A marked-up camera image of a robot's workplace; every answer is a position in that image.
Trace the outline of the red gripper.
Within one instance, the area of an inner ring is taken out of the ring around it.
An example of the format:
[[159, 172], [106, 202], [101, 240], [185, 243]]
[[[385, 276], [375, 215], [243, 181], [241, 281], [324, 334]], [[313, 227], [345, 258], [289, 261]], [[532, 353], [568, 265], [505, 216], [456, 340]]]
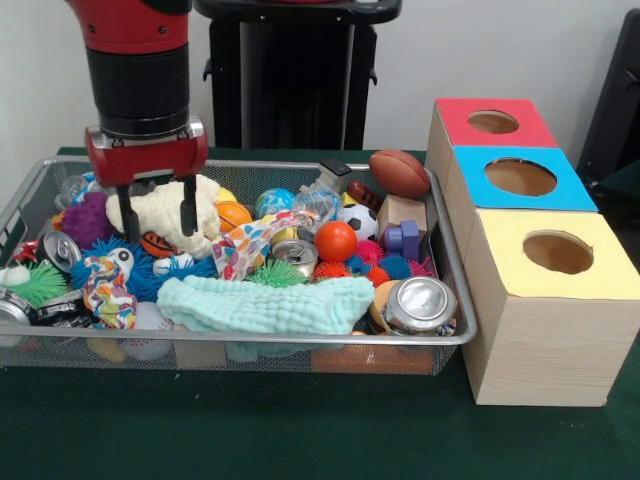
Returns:
[[124, 139], [110, 136], [99, 127], [85, 130], [88, 157], [98, 182], [116, 187], [124, 236], [132, 243], [141, 237], [139, 217], [131, 204], [131, 184], [137, 180], [171, 175], [183, 184], [180, 204], [182, 233], [191, 237], [198, 230], [197, 180], [208, 149], [204, 124], [190, 118], [183, 129], [155, 139]]

